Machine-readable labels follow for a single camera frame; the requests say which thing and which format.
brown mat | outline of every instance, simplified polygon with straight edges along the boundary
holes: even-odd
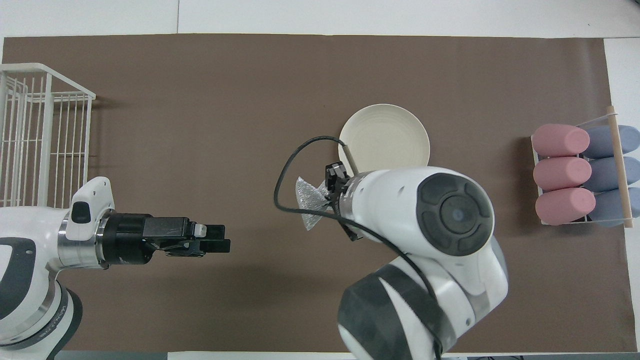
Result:
[[[101,98],[91,174],[120,212],[227,225],[231,254],[64,272],[84,303],[67,350],[340,352],[342,291],[394,258],[323,220],[306,233],[271,203],[289,154],[357,110],[413,112],[431,165],[489,193],[510,271],[505,302],[457,352],[636,351],[623,229],[545,227],[527,136],[603,115],[600,39],[149,35],[8,38],[4,62],[42,62]],[[285,183],[323,179],[332,143]]]

white metal wire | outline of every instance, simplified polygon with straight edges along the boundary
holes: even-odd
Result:
[[[94,99],[42,64],[0,65],[0,206],[69,207],[87,181]]]

black cable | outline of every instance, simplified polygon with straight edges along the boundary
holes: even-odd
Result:
[[[311,139],[307,140],[302,145],[300,145],[289,156],[289,159],[287,160],[285,165],[282,167],[282,171],[280,172],[280,176],[278,177],[278,181],[276,182],[275,189],[273,190],[273,204],[276,206],[276,208],[278,208],[278,209],[280,209],[280,210],[282,210],[284,212],[296,213],[296,214],[317,215],[317,216],[321,216],[321,217],[331,218],[331,219],[334,219],[334,220],[336,220],[338,222],[342,222],[344,224],[351,225],[351,226],[356,227],[356,228],[358,228],[358,229],[360,229],[362,231],[365,231],[368,234],[371,234],[372,236],[374,236],[375,238],[380,240],[383,244],[385,244],[388,248],[393,250],[398,256],[400,256],[403,260],[405,260],[415,272],[418,273],[418,276],[420,277],[420,279],[422,280],[422,282],[426,286],[429,295],[431,295],[433,297],[433,299],[437,301],[435,291],[433,290],[433,287],[431,286],[431,283],[429,283],[429,281],[427,280],[427,277],[424,275],[424,272],[422,272],[422,270],[413,262],[413,260],[411,260],[402,250],[400,250],[396,245],[394,245],[386,237],[376,233],[375,231],[369,229],[368,227],[366,227],[366,226],[364,226],[362,224],[359,224],[359,223],[357,223],[357,222],[355,222],[353,220],[350,220],[348,218],[344,218],[344,217],[342,217],[342,216],[340,216],[338,214],[327,213],[325,211],[300,209],[300,208],[287,208],[286,206],[282,206],[280,204],[280,202],[278,201],[278,195],[280,194],[280,187],[282,186],[282,181],[284,180],[284,177],[285,177],[289,167],[291,166],[291,163],[293,162],[293,160],[296,158],[296,156],[304,148],[309,146],[309,144],[314,143],[316,141],[320,141],[320,140],[331,140],[333,142],[339,143],[343,147],[346,146],[346,144],[342,140],[340,140],[340,139],[338,139],[338,138],[336,138],[334,136],[317,136],[315,138],[311,138]],[[438,344],[438,345],[440,347],[440,351],[436,351],[435,353],[436,353],[436,358],[439,360],[443,349],[442,349],[442,345],[441,344]]]

round plate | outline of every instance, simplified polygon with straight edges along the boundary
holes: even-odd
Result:
[[[358,172],[426,166],[429,136],[415,115],[400,106],[376,104],[359,110],[344,124],[340,139],[349,147]],[[349,166],[342,146],[338,155]]]

